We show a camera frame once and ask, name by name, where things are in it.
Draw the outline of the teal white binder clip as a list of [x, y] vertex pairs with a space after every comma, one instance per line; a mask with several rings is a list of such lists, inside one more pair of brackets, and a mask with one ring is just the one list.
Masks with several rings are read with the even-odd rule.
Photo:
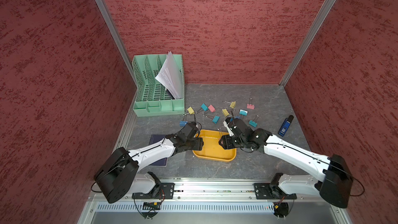
[[246, 110], [239, 110], [239, 114], [242, 116], [247, 116], [248, 112]]

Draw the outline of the yellow plastic storage box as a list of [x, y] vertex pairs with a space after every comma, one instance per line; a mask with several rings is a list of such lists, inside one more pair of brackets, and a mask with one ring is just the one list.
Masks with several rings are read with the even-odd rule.
[[219, 132], [212, 130], [202, 130], [200, 137], [203, 139], [204, 146], [200, 151], [193, 151], [193, 154], [200, 158], [219, 162], [231, 162], [235, 159], [237, 150], [224, 150], [219, 141], [224, 135], [229, 135], [227, 132]]

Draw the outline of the pink binder clip back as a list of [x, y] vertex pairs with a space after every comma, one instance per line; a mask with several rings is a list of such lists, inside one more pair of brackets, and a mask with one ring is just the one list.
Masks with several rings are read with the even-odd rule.
[[252, 103], [252, 98], [250, 98], [249, 103], [247, 103], [247, 109], [249, 109], [249, 110], [255, 109], [255, 106]]

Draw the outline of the pink binder clip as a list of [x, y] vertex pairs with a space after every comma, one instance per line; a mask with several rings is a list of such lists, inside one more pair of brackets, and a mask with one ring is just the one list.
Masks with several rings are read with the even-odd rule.
[[212, 105], [209, 105], [208, 110], [209, 110], [211, 113], [214, 113], [214, 112], [215, 112], [215, 108], [214, 108]]
[[247, 109], [249, 109], [249, 110], [255, 109], [255, 106], [252, 103], [252, 98], [250, 98], [249, 103], [247, 103]]

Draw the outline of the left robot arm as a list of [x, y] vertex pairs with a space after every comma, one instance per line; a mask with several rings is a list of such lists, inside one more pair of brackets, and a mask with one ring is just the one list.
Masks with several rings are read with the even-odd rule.
[[204, 142], [196, 122], [189, 122], [174, 134], [157, 143], [136, 150], [116, 149], [94, 176], [95, 185], [109, 204], [126, 194], [143, 194], [149, 198], [165, 199], [161, 181], [152, 172], [139, 174], [145, 167], [188, 150], [201, 151]]

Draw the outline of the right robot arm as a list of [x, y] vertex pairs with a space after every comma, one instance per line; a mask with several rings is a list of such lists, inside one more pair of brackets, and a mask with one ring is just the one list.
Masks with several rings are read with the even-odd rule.
[[244, 148], [259, 151], [282, 159], [306, 173], [302, 176], [275, 174], [268, 185], [272, 198], [284, 199], [294, 194], [312, 195], [321, 197], [335, 207], [348, 207], [356, 179], [343, 157], [328, 157], [302, 149], [264, 129], [253, 130], [241, 119], [228, 117], [223, 125], [228, 131], [219, 140], [223, 149]]

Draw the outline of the blue binder clip left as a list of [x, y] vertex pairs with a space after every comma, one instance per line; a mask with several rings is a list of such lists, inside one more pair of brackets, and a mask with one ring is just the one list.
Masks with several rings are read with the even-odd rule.
[[188, 122], [187, 121], [180, 121], [179, 126], [184, 127]]

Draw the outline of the yellow binder clip center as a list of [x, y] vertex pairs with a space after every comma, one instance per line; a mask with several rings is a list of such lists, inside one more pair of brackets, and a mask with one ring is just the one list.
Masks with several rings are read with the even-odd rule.
[[230, 116], [230, 113], [227, 109], [222, 109], [222, 113], [224, 114], [225, 117]]

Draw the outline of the olive yellow binder clip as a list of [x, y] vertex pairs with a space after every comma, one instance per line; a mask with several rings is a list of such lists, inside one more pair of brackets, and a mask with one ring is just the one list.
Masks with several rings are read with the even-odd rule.
[[228, 104], [230, 108], [235, 109], [236, 107], [236, 101], [228, 102], [224, 101], [225, 104]]

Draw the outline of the dark blue notebook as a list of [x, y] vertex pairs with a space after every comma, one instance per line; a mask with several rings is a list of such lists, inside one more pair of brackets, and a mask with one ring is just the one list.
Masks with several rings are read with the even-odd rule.
[[[160, 134], [152, 134], [150, 137], [150, 145], [156, 144], [158, 142], [164, 141], [165, 135], [160, 135]], [[155, 151], [158, 151], [160, 149], [160, 144], [157, 144], [154, 146]], [[162, 158], [158, 159], [157, 161], [153, 161], [153, 163], [150, 164], [151, 167], [166, 167], [167, 166], [167, 160], [168, 158]]]

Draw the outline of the green plastic desk organizer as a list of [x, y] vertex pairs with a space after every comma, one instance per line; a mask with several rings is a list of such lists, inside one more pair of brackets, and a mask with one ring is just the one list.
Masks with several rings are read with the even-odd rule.
[[132, 68], [137, 84], [137, 96], [133, 110], [138, 117], [181, 115], [185, 102], [173, 99], [166, 88], [156, 80], [167, 55], [136, 55]]

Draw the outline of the white papers in organizer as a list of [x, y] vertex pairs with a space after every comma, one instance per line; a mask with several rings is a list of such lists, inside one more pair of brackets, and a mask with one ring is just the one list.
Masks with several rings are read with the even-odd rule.
[[168, 52], [155, 79], [170, 92], [174, 99], [183, 99], [184, 76], [181, 56]]

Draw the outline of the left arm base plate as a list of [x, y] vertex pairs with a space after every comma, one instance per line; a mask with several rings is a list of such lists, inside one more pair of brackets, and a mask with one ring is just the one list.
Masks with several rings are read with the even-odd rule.
[[135, 199], [154, 199], [154, 200], [168, 200], [173, 199], [175, 183], [156, 183], [147, 194], [142, 192], [133, 193], [132, 198]]

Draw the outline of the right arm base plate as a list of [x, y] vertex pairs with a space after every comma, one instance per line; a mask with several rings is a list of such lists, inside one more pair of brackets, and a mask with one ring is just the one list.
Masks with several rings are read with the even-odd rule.
[[257, 200], [296, 200], [296, 194], [288, 195], [277, 185], [270, 183], [254, 183], [254, 192]]

